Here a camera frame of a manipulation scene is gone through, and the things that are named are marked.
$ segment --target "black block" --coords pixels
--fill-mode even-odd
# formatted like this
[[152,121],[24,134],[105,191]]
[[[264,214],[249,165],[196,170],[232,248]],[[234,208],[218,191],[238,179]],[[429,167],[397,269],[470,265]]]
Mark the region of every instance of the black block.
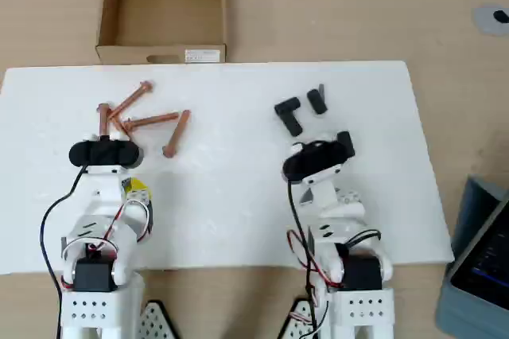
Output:
[[78,259],[74,277],[74,291],[88,293],[109,293],[117,290],[113,282],[112,258],[102,256]]

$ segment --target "white board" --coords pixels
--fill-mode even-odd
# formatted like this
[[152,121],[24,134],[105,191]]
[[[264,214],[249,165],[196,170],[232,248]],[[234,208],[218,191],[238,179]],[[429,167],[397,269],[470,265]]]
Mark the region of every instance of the white board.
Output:
[[[368,222],[395,263],[453,258],[414,93],[403,62],[143,65],[10,69],[0,95],[3,247],[20,248],[0,273],[43,271],[38,232],[44,211],[78,172],[69,148],[97,133],[102,102],[119,104],[142,80],[155,83],[123,117],[189,108],[179,154],[161,155],[175,123],[135,134],[145,160],[135,173],[153,191],[153,237],[139,248],[148,268],[293,266],[293,227],[281,167],[294,140],[274,105],[299,96],[303,139],[349,130],[357,156],[339,186],[361,192]],[[329,111],[313,115],[305,94],[323,83]],[[90,194],[55,209],[50,259]]]

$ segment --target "cable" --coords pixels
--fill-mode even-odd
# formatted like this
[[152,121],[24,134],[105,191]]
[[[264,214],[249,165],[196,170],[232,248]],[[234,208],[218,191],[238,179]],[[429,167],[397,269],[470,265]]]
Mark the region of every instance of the cable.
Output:
[[[301,261],[301,259],[298,257],[297,253],[295,252],[295,250],[293,249],[293,244],[292,244],[292,236],[295,237],[295,239],[301,244],[302,247],[304,247],[304,244],[302,243],[301,239],[298,237],[297,233],[294,231],[294,230],[289,230],[286,232],[286,238],[288,240],[288,244],[289,244],[289,247],[290,249],[292,250],[292,252],[296,255],[297,257],[297,260],[299,261],[299,263],[304,267],[306,268],[306,265],[304,265],[304,263]],[[335,287],[335,288],[341,288],[343,287],[343,285],[341,283],[338,283],[338,282],[334,282],[332,281],[326,274],[325,272],[321,269],[320,266],[318,266],[318,263],[317,263],[317,260],[315,259],[314,255],[312,253],[309,253],[310,257],[311,257],[311,264],[314,266],[314,268],[311,269],[311,271],[315,271],[318,273],[318,275],[324,280],[325,284],[327,286],[330,286],[330,287]]]
[[324,324],[324,321],[325,321],[325,317],[327,317],[327,312],[328,312],[328,301],[327,301],[327,305],[325,306],[325,311],[324,311],[324,316],[323,318],[321,319],[320,323],[318,324],[318,327],[316,327],[313,331],[311,331],[310,333],[305,333],[304,335],[301,335],[299,337],[299,339],[302,339],[303,337],[308,337],[309,335],[314,335],[315,333],[319,333],[320,330],[321,330],[321,327],[322,325]]
[[55,271],[53,270],[51,263],[49,262],[48,253],[46,252],[46,246],[45,246],[45,226],[46,226],[46,220],[48,219],[49,213],[62,201],[67,200],[76,190],[76,187],[78,186],[78,183],[80,182],[81,177],[87,170],[88,165],[84,165],[81,170],[79,171],[78,175],[76,176],[76,179],[74,180],[74,183],[72,184],[71,190],[69,193],[67,193],[65,196],[59,198],[55,202],[51,204],[51,206],[46,210],[46,213],[42,217],[41,221],[41,230],[39,232],[39,243],[41,245],[41,251],[42,256],[45,259],[46,267],[48,268],[49,275],[51,276],[51,279],[53,281],[53,284],[56,288],[56,293],[58,294],[58,320],[57,320],[57,326],[56,326],[56,339],[60,339],[61,336],[61,330],[60,327],[60,320],[62,316],[62,290],[60,289],[60,284],[58,283],[58,280],[56,279]]
[[361,242],[373,237],[377,237],[380,241],[382,239],[382,233],[380,232],[380,230],[378,229],[363,230],[362,232],[359,232],[355,234],[353,237],[351,237],[347,242],[344,243],[344,245],[347,247],[347,249],[351,249],[357,244],[360,244]]
[[117,247],[117,245],[113,244],[110,240],[106,240],[106,239],[100,238],[100,237],[80,237],[80,238],[76,238],[75,240],[71,241],[69,244],[67,244],[64,247],[64,250],[62,250],[62,258],[65,259],[65,255],[67,254],[69,248],[72,245],[74,245],[75,243],[85,242],[86,244],[89,244],[89,243],[93,244],[95,241],[99,241],[99,245],[101,245],[101,246],[104,244],[110,245],[110,247],[113,248],[113,251],[115,252],[115,254],[119,252],[119,248]]
[[289,206],[292,209],[293,219],[295,220],[295,224],[297,225],[297,229],[299,234],[301,235],[302,247],[305,250],[306,256],[306,269],[305,269],[305,291],[308,294],[309,300],[309,309],[311,313],[311,324],[313,325],[313,331],[317,329],[317,317],[315,316],[315,305],[313,301],[312,294],[312,285],[311,285],[311,253],[309,253],[308,242],[305,239],[304,229],[302,229],[301,221],[299,220],[299,215],[297,214],[297,210],[295,209],[295,203],[293,202],[292,195],[292,183],[288,181],[288,201]]

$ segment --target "metal bolt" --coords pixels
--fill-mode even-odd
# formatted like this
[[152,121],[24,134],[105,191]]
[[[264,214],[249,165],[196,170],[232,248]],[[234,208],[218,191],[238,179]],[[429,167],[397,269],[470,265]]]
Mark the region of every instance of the metal bolt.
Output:
[[122,123],[119,121],[119,118],[113,118],[113,119],[110,119],[110,121],[113,123],[113,125],[115,126],[115,128],[117,130],[119,130],[120,132],[125,134],[127,137],[129,137],[129,140],[133,139],[132,134],[128,130],[126,130],[126,128],[124,128]]
[[123,123],[123,126],[126,129],[126,131],[131,132],[132,130],[138,127],[148,126],[149,124],[155,123],[169,122],[170,120],[178,119],[178,116],[179,116],[178,112],[171,112],[169,114],[151,116],[149,118],[144,119],[135,120],[128,119],[126,122]]
[[153,85],[150,82],[141,82],[140,88],[133,92],[127,99],[120,103],[118,107],[116,107],[111,113],[109,120],[113,120],[117,116],[119,116],[120,112],[124,111],[128,108],[132,103],[134,103],[140,96],[145,94],[146,92],[152,91]]
[[99,122],[99,136],[108,136],[108,114],[110,113],[110,105],[108,103],[101,103],[97,107],[97,112],[99,113],[100,122]]
[[177,154],[177,144],[181,139],[182,134],[184,133],[185,126],[189,120],[189,116],[191,116],[190,110],[185,110],[182,112],[182,116],[178,121],[172,138],[169,140],[168,144],[162,147],[162,154],[164,154],[166,158],[172,158]]

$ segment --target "round black object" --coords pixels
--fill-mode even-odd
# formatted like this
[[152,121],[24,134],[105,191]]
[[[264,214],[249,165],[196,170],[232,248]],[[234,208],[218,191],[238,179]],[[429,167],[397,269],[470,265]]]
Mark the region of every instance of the round black object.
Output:
[[500,23],[509,23],[509,15],[503,10],[497,10],[493,13],[493,18]]
[[69,151],[74,166],[134,166],[140,157],[140,149],[133,142],[101,139],[78,142]]

